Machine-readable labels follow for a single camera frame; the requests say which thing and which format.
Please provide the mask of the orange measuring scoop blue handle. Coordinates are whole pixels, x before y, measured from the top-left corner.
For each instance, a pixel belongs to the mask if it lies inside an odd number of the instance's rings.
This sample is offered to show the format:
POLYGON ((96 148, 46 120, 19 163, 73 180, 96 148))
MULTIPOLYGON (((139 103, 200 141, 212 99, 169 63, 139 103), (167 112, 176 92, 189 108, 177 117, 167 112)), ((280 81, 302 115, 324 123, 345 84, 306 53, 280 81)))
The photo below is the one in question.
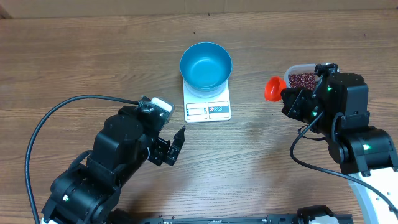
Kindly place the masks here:
POLYGON ((272 77, 266 84, 264 89, 264 98, 267 101, 279 101, 282 99, 281 92, 287 88, 284 79, 280 77, 272 77))

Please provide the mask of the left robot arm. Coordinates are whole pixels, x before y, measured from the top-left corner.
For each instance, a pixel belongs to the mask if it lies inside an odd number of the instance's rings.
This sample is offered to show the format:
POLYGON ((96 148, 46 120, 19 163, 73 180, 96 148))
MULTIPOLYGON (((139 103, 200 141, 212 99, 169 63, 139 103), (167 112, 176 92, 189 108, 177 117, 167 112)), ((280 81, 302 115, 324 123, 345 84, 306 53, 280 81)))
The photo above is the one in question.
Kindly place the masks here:
POLYGON ((123 106, 50 187, 44 223, 105 223, 121 189, 145 161, 173 166, 185 141, 181 128, 172 141, 160 138, 167 112, 156 106, 123 106))

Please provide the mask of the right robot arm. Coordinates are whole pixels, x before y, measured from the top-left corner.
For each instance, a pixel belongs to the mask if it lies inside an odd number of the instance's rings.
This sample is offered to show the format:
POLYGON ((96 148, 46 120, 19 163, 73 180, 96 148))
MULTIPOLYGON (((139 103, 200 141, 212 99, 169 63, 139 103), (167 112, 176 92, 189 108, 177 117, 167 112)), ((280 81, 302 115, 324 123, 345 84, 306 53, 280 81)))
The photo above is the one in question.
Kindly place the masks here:
POLYGON ((397 223, 397 151, 390 135, 370 126, 368 85, 354 73, 318 71, 316 87, 281 91, 286 116, 321 133, 340 171, 291 158, 301 166, 348 180, 366 223, 397 223))

